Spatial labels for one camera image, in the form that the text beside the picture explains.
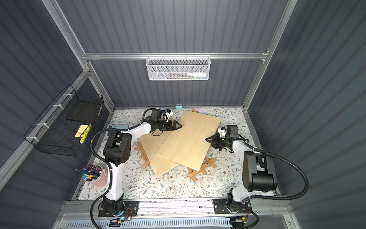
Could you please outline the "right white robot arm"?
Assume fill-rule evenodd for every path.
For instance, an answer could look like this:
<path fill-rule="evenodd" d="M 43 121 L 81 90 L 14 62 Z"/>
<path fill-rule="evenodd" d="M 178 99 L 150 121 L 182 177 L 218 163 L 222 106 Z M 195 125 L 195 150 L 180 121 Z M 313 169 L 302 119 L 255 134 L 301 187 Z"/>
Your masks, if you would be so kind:
<path fill-rule="evenodd" d="M 277 178 L 274 162 L 271 157 L 258 152 L 238 133 L 237 126 L 222 127 L 217 132 L 206 138 L 210 146 L 218 150 L 227 150 L 230 153 L 243 156 L 242 182 L 231 189 L 226 196 L 223 207 L 229 212 L 237 213 L 249 206 L 250 195 L 259 192 L 267 193 L 277 189 Z"/>

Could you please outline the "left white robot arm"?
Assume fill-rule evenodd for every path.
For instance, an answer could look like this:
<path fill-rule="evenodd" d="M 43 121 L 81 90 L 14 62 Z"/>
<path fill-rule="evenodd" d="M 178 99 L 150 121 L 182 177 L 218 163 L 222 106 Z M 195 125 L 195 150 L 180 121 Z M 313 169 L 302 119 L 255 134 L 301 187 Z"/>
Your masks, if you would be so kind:
<path fill-rule="evenodd" d="M 175 131 L 182 128 L 176 120 L 171 120 L 170 109 L 161 110 L 149 108 L 144 111 L 142 120 L 137 125 L 126 128 L 108 128 L 101 130 L 97 135 L 109 133 L 103 156 L 93 154 L 108 167 L 107 191 L 102 194 L 102 206 L 110 210 L 113 215 L 119 216 L 125 211 L 122 184 L 118 179 L 123 175 L 124 163 L 130 157 L 132 142 L 141 136 L 151 134 L 155 130 L 160 132 Z"/>

